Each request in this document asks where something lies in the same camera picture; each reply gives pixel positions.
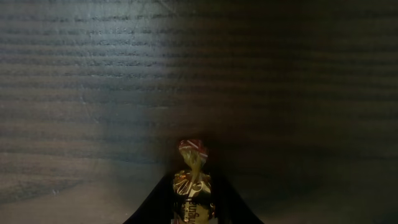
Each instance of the gold foil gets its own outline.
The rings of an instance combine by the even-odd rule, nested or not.
[[[200,172],[207,151],[200,140],[184,140],[179,149],[192,170],[181,170],[174,176],[173,190],[180,199],[175,204],[176,223],[207,224],[215,210],[211,203],[210,176]]]

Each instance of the wooden table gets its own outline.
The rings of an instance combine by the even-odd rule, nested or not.
[[[1,1],[1,223],[122,223],[197,135],[266,223],[397,223],[397,7]]]

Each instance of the wrapped candy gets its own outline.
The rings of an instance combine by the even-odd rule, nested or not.
[[[210,176],[201,172],[208,151],[197,139],[181,141],[178,149],[191,170],[181,170],[174,175],[174,223],[206,224],[215,212]]]

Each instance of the dark wood grain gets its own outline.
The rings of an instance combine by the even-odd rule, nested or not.
[[[122,223],[196,135],[267,223],[397,223],[397,7],[0,1],[2,223]]]

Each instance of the tabletop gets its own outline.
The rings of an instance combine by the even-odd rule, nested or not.
[[[0,1],[2,223],[122,223],[192,136],[266,223],[397,223],[397,8]]]

